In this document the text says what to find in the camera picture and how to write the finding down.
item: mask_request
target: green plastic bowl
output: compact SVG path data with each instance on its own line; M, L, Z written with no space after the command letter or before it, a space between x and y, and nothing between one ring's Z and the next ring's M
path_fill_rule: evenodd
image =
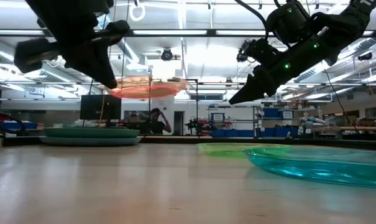
M116 128L44 128L50 138L136 138L139 130Z
M291 149L291 146L280 144L256 144L256 143L204 143L198 144L200 151L216 157L228 157L244 159L246 156L243 150L246 149L275 149L277 152L285 152Z

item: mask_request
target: dark green tray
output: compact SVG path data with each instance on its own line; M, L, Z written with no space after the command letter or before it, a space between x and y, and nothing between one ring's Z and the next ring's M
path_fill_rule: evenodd
M136 138L139 130L117 128L44 128L50 138Z

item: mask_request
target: wooden table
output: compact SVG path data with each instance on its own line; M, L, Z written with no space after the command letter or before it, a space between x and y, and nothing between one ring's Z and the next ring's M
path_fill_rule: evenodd
M3 223L376 223L376 189L282 177L195 145L10 147Z

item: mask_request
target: ceiling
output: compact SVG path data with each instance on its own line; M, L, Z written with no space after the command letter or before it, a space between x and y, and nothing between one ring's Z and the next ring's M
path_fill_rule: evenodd
M245 2L255 9L259 7L258 0ZM314 0L309 0L308 5L305 0L301 2L306 10L309 8L311 14L315 12L338 14L347 6L349 0L320 0L319 9L315 9ZM263 0L262 4L259 12L267 18L276 6L273 0ZM263 29L257 17L233 0L141 0L139 5L145 8L145 14L139 21L133 21L131 18L131 13L135 17L139 17L142 13L140 8L133 9L133 1L116 1L116 7L111 9L108 19L127 20L131 29ZM39 29L36 19L36 15L24 1L0 0L0 29ZM376 9L372 12L367 29L376 29ZM0 45L11 47L10 49L4 46L0 48L8 49L5 50L6 53L12 55L12 48L18 42L27 39L29 38L0 37ZM185 77L199 78L204 82L219 82L226 78L234 78L235 82L244 82L253 66L248 62L236 62L239 47L243 41L250 40L250 37L184 37L183 39L179 37L126 37L125 40L131 51L139 57L139 62L136 61L139 64L154 64L164 48L171 48L176 55L184 54ZM271 38L270 43L275 47L283 47L276 38ZM120 77L122 73L124 76L147 73L146 70L127 68L130 61L123 60L122 57L118 58L119 55L122 56L120 46L113 45L109 51L112 55L112 67L117 77ZM375 62L376 47L372 51L375 52L373 60ZM354 70L357 65L354 66L352 62L351 59L339 62L336 66L329 68L330 75L336 77ZM52 67L56 66L53 73L69 75L70 78L67 80L91 81L90 77L73 69L63 68L62 65L61 62L53 64ZM182 63L180 68L177 66L176 75L183 75ZM322 83L326 81L325 76L313 75L301 82ZM319 88L301 86L300 88L281 88L282 90L284 90L284 95L300 91L310 94L313 91L319 91Z

